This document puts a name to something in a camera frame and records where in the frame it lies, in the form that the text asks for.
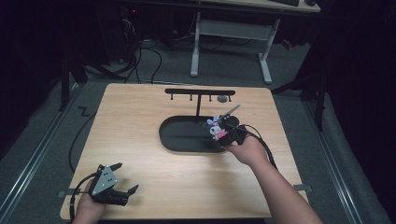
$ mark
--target wooden table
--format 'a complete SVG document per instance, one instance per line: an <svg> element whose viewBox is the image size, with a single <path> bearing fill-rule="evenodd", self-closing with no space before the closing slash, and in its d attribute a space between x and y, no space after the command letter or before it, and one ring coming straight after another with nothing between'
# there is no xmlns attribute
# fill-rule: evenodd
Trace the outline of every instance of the wooden table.
<svg viewBox="0 0 396 224"><path fill-rule="evenodd" d="M265 88L110 84L92 125L70 188L99 164L122 162L115 171L116 190L138 184L126 206L109 205L104 219L178 219L270 217L260 186L233 154L176 153L159 137L164 120L195 115L197 99L166 94L166 88L232 90L232 101L209 102L202 97L201 115L233 112L241 123L254 126L271 148L279 172L292 185L302 184L271 92ZM66 197L61 217L69 219Z"/></svg>

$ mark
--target white desk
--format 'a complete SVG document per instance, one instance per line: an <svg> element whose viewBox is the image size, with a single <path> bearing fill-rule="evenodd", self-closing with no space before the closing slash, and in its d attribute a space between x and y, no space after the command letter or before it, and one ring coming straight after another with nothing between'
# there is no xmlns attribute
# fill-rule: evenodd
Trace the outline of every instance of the white desk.
<svg viewBox="0 0 396 224"><path fill-rule="evenodd" d="M234 4L234 5L247 6L247 7L266 7L277 10L290 10L290 11L300 11L307 13L320 12L320 7L318 5L314 5L313 7L310 7L304 2L304 0L300 0L300 4L298 7L279 4L268 0L247 0L247 1L202 0L200 1L199 4L201 4L201 2L218 3L218 4ZM262 25L227 22L227 21L201 20L201 13L198 12L197 20L196 20L196 28L195 28L195 44L192 53L192 61L191 61L191 76L192 77L198 76L200 35L218 35L218 36L266 41L266 45L265 45L265 49L263 50L263 53L259 53L259 62L262 67L262 75L264 77L264 82L267 84L271 84L272 79L266 60L268 57L268 53L270 52L271 46L274 42L274 38L279 23L280 23L280 19L276 19L272 26L270 25L262 26Z"/></svg>

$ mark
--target black bracket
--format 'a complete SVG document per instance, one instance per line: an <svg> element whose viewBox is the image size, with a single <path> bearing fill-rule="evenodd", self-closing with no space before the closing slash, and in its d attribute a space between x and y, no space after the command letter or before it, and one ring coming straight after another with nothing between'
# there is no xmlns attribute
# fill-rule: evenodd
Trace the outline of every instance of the black bracket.
<svg viewBox="0 0 396 224"><path fill-rule="evenodd" d="M198 95L198 102L197 102L197 112L195 117L199 117L199 112L201 109L201 100L203 95L209 96L209 102L212 101L212 95L226 95L231 102L231 96L235 95L235 91L212 91L212 90L188 90L188 89L166 89L166 93L171 94L171 100L174 99L174 94L184 94L190 96L190 101L192 101L193 95Z"/></svg>
<svg viewBox="0 0 396 224"><path fill-rule="evenodd" d="M67 195L72 195L73 194L73 192L74 192L74 189L67 189L66 191L59 191L59 193L58 193L58 198L64 198L64 197L66 197ZM77 191L77 195L79 195L81 193L81 189L78 189L78 191Z"/></svg>
<svg viewBox="0 0 396 224"><path fill-rule="evenodd" d="M302 185L294 185L294 188L297 191L305 191L305 193L312 192L312 188L309 185L304 185L304 184L302 184Z"/></svg>

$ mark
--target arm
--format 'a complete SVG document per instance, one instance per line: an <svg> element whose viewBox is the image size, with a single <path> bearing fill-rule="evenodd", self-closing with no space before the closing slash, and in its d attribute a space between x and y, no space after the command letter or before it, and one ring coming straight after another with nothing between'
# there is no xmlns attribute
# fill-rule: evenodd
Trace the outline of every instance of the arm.
<svg viewBox="0 0 396 224"><path fill-rule="evenodd" d="M248 135L241 146L228 146L257 177L275 223L322 223L318 215L267 159L265 149Z"/></svg>
<svg viewBox="0 0 396 224"><path fill-rule="evenodd" d="M85 191L90 188L91 181L87 184ZM83 193L78 202L76 217L73 224L93 224L97 223L106 210L106 205L95 203L88 193Z"/></svg>

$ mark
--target human hand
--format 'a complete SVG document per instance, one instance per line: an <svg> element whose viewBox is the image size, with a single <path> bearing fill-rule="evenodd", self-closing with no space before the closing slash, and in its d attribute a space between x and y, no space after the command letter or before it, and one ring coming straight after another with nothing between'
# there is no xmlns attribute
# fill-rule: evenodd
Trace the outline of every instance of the human hand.
<svg viewBox="0 0 396 224"><path fill-rule="evenodd" d="M92 181L85 187L85 192L90 188ZM102 203L95 203L91 195L83 193L78 202L76 217L73 224L92 224L100 220L106 210L106 205Z"/></svg>
<svg viewBox="0 0 396 224"><path fill-rule="evenodd" d="M257 162L269 163L265 148L258 139L249 134L245 137L242 145L230 145L225 147L225 149L232 152L240 162L250 167Z"/></svg>

